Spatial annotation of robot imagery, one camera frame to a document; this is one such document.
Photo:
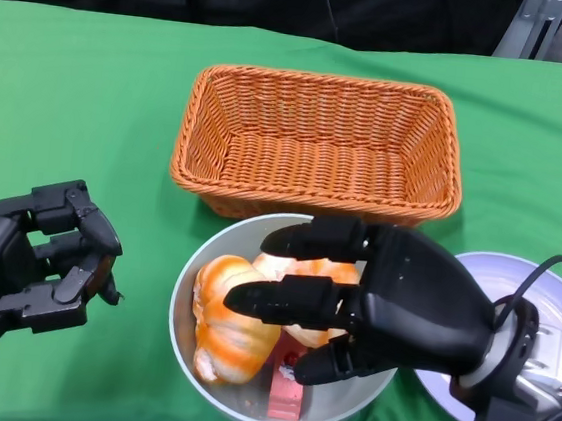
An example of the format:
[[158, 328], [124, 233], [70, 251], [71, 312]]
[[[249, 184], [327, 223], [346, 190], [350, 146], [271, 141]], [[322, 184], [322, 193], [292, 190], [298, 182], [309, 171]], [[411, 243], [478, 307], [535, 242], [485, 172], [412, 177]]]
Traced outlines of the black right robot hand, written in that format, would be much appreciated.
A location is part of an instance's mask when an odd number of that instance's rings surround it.
[[478, 369], [490, 348], [492, 302], [457, 258], [414, 229], [317, 216], [270, 233], [260, 248], [365, 265], [357, 284], [285, 275], [238, 285], [223, 299], [230, 311], [265, 324], [343, 331], [296, 361], [300, 385], [402, 367], [461, 376]]

